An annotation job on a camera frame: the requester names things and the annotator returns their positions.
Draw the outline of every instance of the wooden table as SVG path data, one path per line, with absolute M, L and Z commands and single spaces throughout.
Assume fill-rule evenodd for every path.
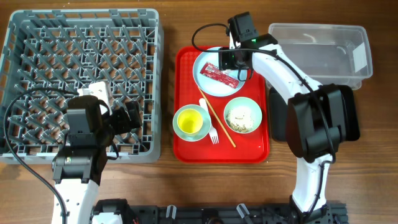
M 267 162 L 256 165 L 182 164 L 172 152 L 175 55 L 198 27 L 250 11 L 260 34 L 273 22 L 363 26 L 374 75 L 355 91 L 361 139 L 339 148 L 330 169 L 328 200 L 347 203 L 351 223 L 398 223 L 398 4 L 395 1 L 90 1 L 0 0 L 0 38 L 17 9 L 154 8 L 165 31 L 162 73 L 162 155 L 155 164 L 107 165 L 98 199 L 126 198 L 131 205 L 260 205 L 288 202 L 296 160 L 284 143 L 271 141 Z M 204 30 L 198 44 L 225 45 L 219 28 Z M 51 181 L 49 165 L 33 166 Z M 50 223 L 52 193 L 21 166 L 0 164 L 0 223 Z

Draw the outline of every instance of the white plastic fork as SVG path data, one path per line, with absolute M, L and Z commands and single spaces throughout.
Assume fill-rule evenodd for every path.
M 207 108 L 207 103 L 206 103 L 206 100 L 205 100 L 205 99 L 201 98 L 201 99 L 199 100 L 199 105 L 200 105 L 203 109 L 205 109 L 205 111 L 207 111 L 207 113 L 209 113 L 209 109 Z M 219 143 L 219 142 L 218 142 L 218 133 L 217 133 L 217 130 L 213 127 L 213 125 L 211 124 L 211 121 L 210 121 L 209 136 L 210 136 L 210 139 L 211 139 L 211 141 L 212 141 L 213 144 L 218 144 L 218 143 Z

